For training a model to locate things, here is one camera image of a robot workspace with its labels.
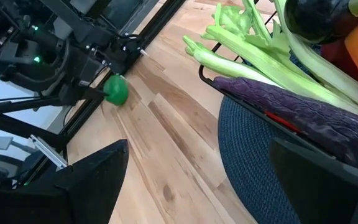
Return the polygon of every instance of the metal bar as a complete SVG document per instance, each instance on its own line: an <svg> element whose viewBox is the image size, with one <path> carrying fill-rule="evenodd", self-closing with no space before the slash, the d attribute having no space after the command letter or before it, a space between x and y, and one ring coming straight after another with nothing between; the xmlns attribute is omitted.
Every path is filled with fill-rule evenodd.
<svg viewBox="0 0 358 224"><path fill-rule="evenodd" d="M23 138L29 138L32 134L40 136L47 141L51 146L58 148L64 146L65 141L63 136L59 136L50 131L38 128L34 125L20 121L18 119L0 114L0 130L15 134Z"/></svg>
<svg viewBox="0 0 358 224"><path fill-rule="evenodd" d="M14 103L5 102L5 103L0 103L0 114L27 110L32 108L40 108L49 105L57 105L59 103L60 103L60 99L58 96L54 96L50 98L48 97L45 99L26 100L26 101L14 102Z"/></svg>
<svg viewBox="0 0 358 224"><path fill-rule="evenodd" d="M38 152L38 149L34 149L33 147L30 147L30 146L25 146L23 144L15 142L15 141L12 141L11 145L14 146L14 147L18 147L19 149L22 149L23 151L28 152L30 154Z"/></svg>
<svg viewBox="0 0 358 224"><path fill-rule="evenodd" d="M109 20L108 18L106 18L106 16L101 15L101 16L100 16L100 19L101 19L103 22L105 22L107 25L109 25L111 28L113 28L114 30L117 30L117 27L116 27L114 24L112 24L112 23L110 22L110 20Z"/></svg>
<svg viewBox="0 0 358 224"><path fill-rule="evenodd" d="M143 1L141 5L137 7L135 12L132 13L131 18L129 18L128 22L124 25L124 27L121 28L119 34L124 35L125 33L133 33L157 3L158 0Z"/></svg>
<svg viewBox="0 0 358 224"><path fill-rule="evenodd" d="M13 5L13 1L2 1L0 2L0 13L4 15L4 17L9 20L9 22L16 28L20 29L20 25L17 23L17 17L13 17L11 13L13 13L16 8Z"/></svg>
<svg viewBox="0 0 358 224"><path fill-rule="evenodd" d="M40 1L73 29L73 33L79 42L83 41L89 34L92 26L78 16L81 12L77 11L74 6L69 6L70 3L65 3L62 0Z"/></svg>
<svg viewBox="0 0 358 224"><path fill-rule="evenodd" d="M68 156L67 156L67 146L65 146L63 149L63 158L67 161L67 164L69 163L68 161Z"/></svg>
<svg viewBox="0 0 358 224"><path fill-rule="evenodd" d="M35 144L35 147L46 155L58 168L62 169L67 166L67 161L41 138L31 135L30 140Z"/></svg>
<svg viewBox="0 0 358 224"><path fill-rule="evenodd" d="M158 33L163 29L165 24L172 18L172 16L177 12L180 6L185 2L185 0L168 0L160 10L153 16L152 20L146 25L146 27L140 32L140 35L144 37L142 43L142 48L146 48L151 41L158 35ZM124 69L125 74L135 63L136 60L140 57L139 54L134 54L126 62L126 67ZM101 88L107 79L110 77L110 73L107 74L98 84L97 88ZM82 125L85 124L86 120L92 115L95 109L102 103L104 100L103 97L95 100L85 100L85 102L80 106L78 111L74 116L69 120L67 125L60 131L59 136L64 137L65 144L69 143L74 135L80 130ZM57 152L60 153L63 148L56 148ZM27 173L24 178L25 183L29 183L37 178L39 178L43 172L45 172L48 167L51 165L51 162L45 157L42 156L34 164L33 168Z"/></svg>
<svg viewBox="0 0 358 224"><path fill-rule="evenodd" d="M97 0L86 13L87 17L97 19L100 15L103 15L103 12L109 6L111 0Z"/></svg>

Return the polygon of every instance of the black basket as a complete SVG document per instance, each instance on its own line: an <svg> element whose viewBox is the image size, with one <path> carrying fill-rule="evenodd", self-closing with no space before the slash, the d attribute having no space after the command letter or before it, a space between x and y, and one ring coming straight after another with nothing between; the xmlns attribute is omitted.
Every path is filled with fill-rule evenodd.
<svg viewBox="0 0 358 224"><path fill-rule="evenodd" d="M274 15L276 15L277 12L274 12L269 18L268 20L265 22L265 25L273 18ZM217 43L213 48L212 48L212 52L216 52L220 46L222 46L220 43ZM282 123L278 123L277 121L275 121L274 119L272 119L271 117L269 117L267 114L265 114L262 110L258 109L256 106L238 98L237 96L225 91L225 90L221 90L219 88L216 88L213 85L213 81L210 78L206 78L203 74L203 70L204 70L204 65L201 65L199 70L198 70L198 75L200 76L201 80L203 82L205 82L206 84L210 85L212 88L214 88L215 90L221 92L223 95L229 97L230 99L232 99L233 101L235 101L236 103L238 103L239 105L241 105L242 107L244 107L245 109L251 111L253 114L257 115L258 117L262 118L263 120L265 120L266 122L268 122L270 125L275 126L276 128L278 128L279 130L283 131L285 134L287 134L289 137L291 137L295 142L299 143L299 146L305 147L309 150L315 151L315 152L319 152L322 153L326 156L332 157L329 154L327 154L326 152L324 152L322 149L320 149L321 147L318 146L318 144L316 144L315 142L309 140L304 134L301 133L297 133L293 130L291 130L290 128L288 128L287 126L285 126Z"/></svg>

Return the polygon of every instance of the celery stalk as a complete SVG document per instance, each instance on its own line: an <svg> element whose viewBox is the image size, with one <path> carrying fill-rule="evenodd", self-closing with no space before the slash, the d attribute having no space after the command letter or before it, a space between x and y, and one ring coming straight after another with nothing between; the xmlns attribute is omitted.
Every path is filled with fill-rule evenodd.
<svg viewBox="0 0 358 224"><path fill-rule="evenodd" d="M236 54L247 59L263 74L283 88L358 114L357 105L342 99L323 86L293 73L289 68L274 60L258 47L243 41L240 37L223 29L221 26L208 26L206 32Z"/></svg>
<svg viewBox="0 0 358 224"><path fill-rule="evenodd" d="M271 36L269 31L267 30L265 23L260 16L258 10L256 9L254 0L242 0L243 5L246 7L246 10L252 11L252 21L254 32L257 35L261 35L266 41L271 41Z"/></svg>
<svg viewBox="0 0 358 224"><path fill-rule="evenodd" d="M244 65L243 63L233 62L225 59L207 49L203 44L194 42L189 37L184 36L183 41L187 44L186 53L193 56L200 64L209 68L210 70L225 75L227 77L244 77L264 82L269 85L280 87L267 77L263 76L256 69Z"/></svg>
<svg viewBox="0 0 358 224"><path fill-rule="evenodd" d="M358 82L349 75L327 62L314 52L298 37L292 34L285 23L284 7L286 0L274 0L283 32L287 35L290 47L299 61L311 71L316 78L336 88L358 104Z"/></svg>

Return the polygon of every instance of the celery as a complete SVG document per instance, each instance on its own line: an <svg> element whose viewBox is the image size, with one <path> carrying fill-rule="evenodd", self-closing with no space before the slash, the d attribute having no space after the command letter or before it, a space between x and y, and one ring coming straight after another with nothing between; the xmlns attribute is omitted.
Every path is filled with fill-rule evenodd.
<svg viewBox="0 0 358 224"><path fill-rule="evenodd" d="M286 0L274 0L282 30L287 35L290 47L299 61L324 84L330 85L358 104L358 82L340 69L323 59L298 37L292 34L284 18Z"/></svg>
<svg viewBox="0 0 358 224"><path fill-rule="evenodd" d="M227 77L244 77L264 82L269 85L275 85L280 87L278 84L272 82L265 76L263 76L256 69L244 65L243 63L233 62L227 60L221 56L216 55L203 44L194 42L189 37L184 36L183 40L186 42L186 53L193 56L200 64L209 68L210 70L225 75Z"/></svg>
<svg viewBox="0 0 358 224"><path fill-rule="evenodd" d="M232 21L241 21L246 19L246 17L249 16L249 12L247 11L244 12L244 18L235 18ZM238 26L240 23L227 23L226 21L225 24L221 24L220 22L222 12L221 5L218 4L214 15L215 25L211 25L206 28L206 33L209 37L213 37L213 39L217 40L228 49L248 60L265 76L270 78L273 82L277 83L281 87L296 94L314 98L319 101L324 101L338 108L350 111L351 113L358 114L358 106L356 104L341 98L320 84L299 75L298 73L286 67L284 64L275 60L264 50L261 50L260 47L264 44L263 42L248 42L250 39L245 32L241 34L238 33L238 30L245 28L245 26L235 29L233 26Z"/></svg>
<svg viewBox="0 0 358 224"><path fill-rule="evenodd" d="M290 46L288 44L286 35L281 32L280 25L275 21L273 22L273 34L271 37L263 21L255 22L261 21L262 19L260 18L260 15L255 8L253 0L244 0L244 4L247 4L246 7L248 10L245 10L243 13L241 13L241 9L239 7L222 7L222 5L218 4L216 6L215 12L215 14L218 15L218 19L215 18L215 14L213 15L215 19L215 25L224 26L226 30L238 36L243 41L258 47L260 50L273 57L279 63L282 63L293 72L296 72L300 76L312 82L316 82L291 62ZM251 27L253 27L254 30L259 30L259 33L261 34L250 35L249 31ZM210 34L203 34L201 37L204 39L216 40Z"/></svg>

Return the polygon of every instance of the purple eggplant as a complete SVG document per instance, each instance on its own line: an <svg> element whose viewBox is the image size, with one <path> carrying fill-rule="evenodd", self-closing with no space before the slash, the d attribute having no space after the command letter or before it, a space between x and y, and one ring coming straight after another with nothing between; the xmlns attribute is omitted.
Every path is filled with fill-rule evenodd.
<svg viewBox="0 0 358 224"><path fill-rule="evenodd" d="M358 168L358 115L247 78L216 77L214 86L288 121L338 160Z"/></svg>

